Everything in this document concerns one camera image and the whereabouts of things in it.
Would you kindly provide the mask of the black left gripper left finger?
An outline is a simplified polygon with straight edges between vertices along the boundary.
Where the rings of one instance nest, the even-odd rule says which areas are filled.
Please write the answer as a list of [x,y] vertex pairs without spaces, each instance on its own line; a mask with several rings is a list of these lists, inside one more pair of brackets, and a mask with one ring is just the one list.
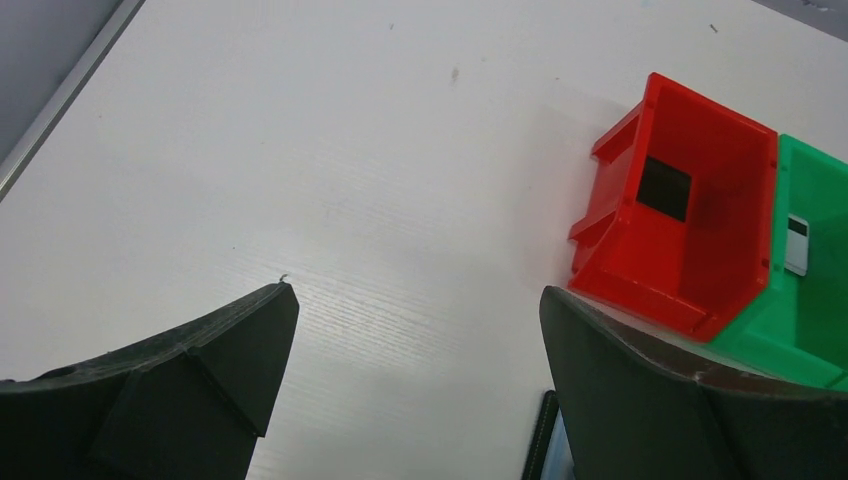
[[126,347],[1,384],[5,479],[242,479],[299,303],[285,282]]

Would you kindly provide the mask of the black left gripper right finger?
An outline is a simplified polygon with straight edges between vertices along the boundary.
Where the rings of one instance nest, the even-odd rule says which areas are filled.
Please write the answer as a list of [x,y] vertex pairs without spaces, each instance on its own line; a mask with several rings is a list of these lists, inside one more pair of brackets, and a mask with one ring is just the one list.
[[847,396],[716,362],[546,287],[539,319],[580,479],[843,479]]

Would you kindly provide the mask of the black leather card holder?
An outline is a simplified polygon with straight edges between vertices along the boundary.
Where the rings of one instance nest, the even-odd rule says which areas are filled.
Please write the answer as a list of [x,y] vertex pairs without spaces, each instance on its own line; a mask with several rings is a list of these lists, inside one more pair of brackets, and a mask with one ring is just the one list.
[[574,461],[556,392],[542,397],[521,480],[574,480]]

